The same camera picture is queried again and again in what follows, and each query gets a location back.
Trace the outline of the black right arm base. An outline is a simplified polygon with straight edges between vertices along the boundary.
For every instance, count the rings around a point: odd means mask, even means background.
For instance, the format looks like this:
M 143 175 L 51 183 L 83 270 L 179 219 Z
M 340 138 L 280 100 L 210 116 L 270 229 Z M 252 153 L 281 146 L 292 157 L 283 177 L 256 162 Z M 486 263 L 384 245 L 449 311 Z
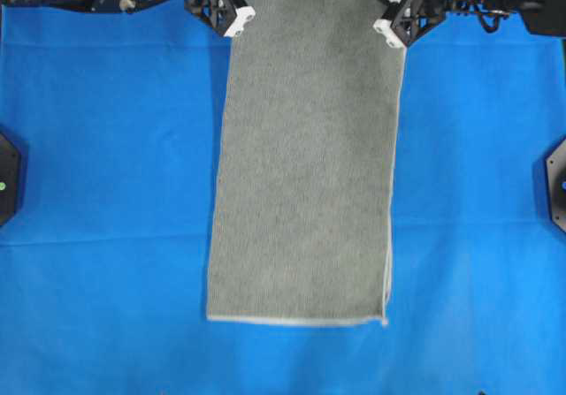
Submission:
M 553 141 L 532 166 L 537 218 L 554 237 L 565 242 L 565 136 Z

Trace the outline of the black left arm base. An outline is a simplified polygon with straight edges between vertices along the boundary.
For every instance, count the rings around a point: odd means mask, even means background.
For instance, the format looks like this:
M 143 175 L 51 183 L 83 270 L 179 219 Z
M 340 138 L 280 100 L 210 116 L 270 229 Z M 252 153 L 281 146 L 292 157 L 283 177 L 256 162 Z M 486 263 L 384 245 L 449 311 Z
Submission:
M 25 199 L 28 144 L 1 125 L 1 226 L 21 210 Z

